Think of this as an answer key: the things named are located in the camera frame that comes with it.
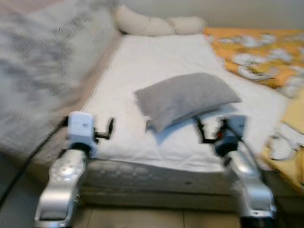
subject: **pillow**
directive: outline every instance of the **pillow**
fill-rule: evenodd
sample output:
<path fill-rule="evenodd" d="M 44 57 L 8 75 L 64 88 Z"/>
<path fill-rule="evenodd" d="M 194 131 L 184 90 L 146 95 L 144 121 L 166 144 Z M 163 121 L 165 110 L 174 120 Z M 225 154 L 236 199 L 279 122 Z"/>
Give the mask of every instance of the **pillow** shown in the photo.
<path fill-rule="evenodd" d="M 220 78 L 205 73 L 176 76 L 135 92 L 139 107 L 157 132 L 202 112 L 240 102 Z"/>
<path fill-rule="evenodd" d="M 117 7 L 115 22 L 120 30 L 138 36 L 170 36 L 202 33 L 205 22 L 198 17 L 151 18 L 131 11 L 125 5 Z"/>

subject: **gray pillow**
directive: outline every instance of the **gray pillow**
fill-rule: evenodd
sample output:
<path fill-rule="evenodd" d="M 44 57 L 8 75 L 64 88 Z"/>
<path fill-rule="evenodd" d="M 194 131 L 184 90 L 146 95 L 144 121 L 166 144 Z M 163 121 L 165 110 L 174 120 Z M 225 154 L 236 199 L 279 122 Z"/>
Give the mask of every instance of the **gray pillow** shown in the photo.
<path fill-rule="evenodd" d="M 158 132 L 202 112 L 241 101 L 224 81 L 205 73 L 176 76 L 137 90 L 135 96 Z"/>

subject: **black cable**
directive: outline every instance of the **black cable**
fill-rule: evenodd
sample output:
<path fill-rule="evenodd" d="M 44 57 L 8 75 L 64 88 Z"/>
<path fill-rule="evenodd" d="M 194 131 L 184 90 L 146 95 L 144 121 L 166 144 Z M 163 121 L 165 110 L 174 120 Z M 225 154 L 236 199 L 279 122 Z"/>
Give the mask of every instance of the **black cable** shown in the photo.
<path fill-rule="evenodd" d="M 264 172 L 263 169 L 261 169 L 260 165 L 257 163 L 257 159 L 256 159 L 256 157 L 255 157 L 255 155 L 254 155 L 254 153 L 253 153 L 253 150 L 249 147 L 248 143 L 246 143 L 246 142 L 242 139 L 242 137 L 241 137 L 237 132 L 235 132 L 235 131 L 234 131 L 232 128 L 230 128 L 230 127 L 229 127 L 229 130 L 230 130 L 236 137 L 238 137 L 238 139 L 240 140 L 240 142 L 242 142 L 243 145 L 247 148 L 247 150 L 248 150 L 248 152 L 249 152 L 249 155 L 250 155 L 252 161 L 254 162 L 254 164 L 255 164 L 255 166 L 256 166 L 258 172 L 259 172 L 260 175 L 261 175 L 262 182 L 270 188 L 270 184 L 269 184 L 269 181 L 268 181 L 267 178 L 266 178 L 265 172 Z M 275 196 L 274 196 L 274 201 L 275 201 L 275 204 L 276 204 L 277 208 L 278 208 L 278 209 L 280 210 L 280 212 L 282 213 L 283 221 L 284 221 L 284 223 L 285 223 L 285 226 L 286 226 L 287 228 L 290 228 L 291 226 L 290 226 L 290 223 L 289 223 L 289 221 L 288 221 L 288 217 L 287 217 L 287 215 L 286 215 L 286 212 L 283 210 L 281 204 L 279 204 L 279 202 L 277 201 L 277 199 L 276 199 Z"/>
<path fill-rule="evenodd" d="M 62 121 L 60 121 L 60 123 L 56 126 L 56 128 L 46 137 L 46 139 L 40 144 L 38 145 L 38 147 L 30 154 L 30 156 L 26 159 L 26 161 L 24 162 L 24 164 L 22 165 L 21 169 L 19 170 L 19 172 L 17 173 L 17 175 L 14 177 L 14 179 L 11 181 L 11 183 L 9 184 L 9 186 L 6 188 L 6 190 L 4 191 L 1 200 L 0 200 L 0 211 L 7 199 L 7 197 L 9 196 L 10 192 L 12 191 L 12 189 L 14 188 L 14 186 L 16 185 L 17 181 L 20 179 L 20 177 L 22 176 L 22 174 L 26 171 L 27 167 L 30 165 L 32 159 L 40 152 L 40 150 L 42 149 L 42 147 L 50 140 L 50 138 L 57 133 L 63 126 L 67 126 L 67 122 L 68 122 L 68 117 L 64 117 L 62 119 Z"/>

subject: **gray blanket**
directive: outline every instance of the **gray blanket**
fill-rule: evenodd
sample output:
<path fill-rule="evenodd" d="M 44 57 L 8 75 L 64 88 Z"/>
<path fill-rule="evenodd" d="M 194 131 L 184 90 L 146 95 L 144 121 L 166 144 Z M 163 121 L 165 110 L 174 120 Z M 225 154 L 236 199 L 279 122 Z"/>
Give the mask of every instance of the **gray blanket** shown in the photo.
<path fill-rule="evenodd" d="M 116 0 L 66 0 L 0 16 L 1 152 L 23 161 L 89 98 L 121 40 L 115 7 Z"/>

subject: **white bolster pillow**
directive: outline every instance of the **white bolster pillow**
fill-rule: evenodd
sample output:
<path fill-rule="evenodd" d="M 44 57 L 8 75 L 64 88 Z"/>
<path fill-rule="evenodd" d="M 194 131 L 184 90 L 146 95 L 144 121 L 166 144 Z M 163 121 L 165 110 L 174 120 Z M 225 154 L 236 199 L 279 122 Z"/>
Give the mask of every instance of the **white bolster pillow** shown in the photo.
<path fill-rule="evenodd" d="M 117 8 L 115 22 L 120 30 L 128 34 L 151 37 L 197 34 L 201 33 L 205 28 L 204 20 L 198 17 L 163 20 L 137 14 L 125 5 Z"/>

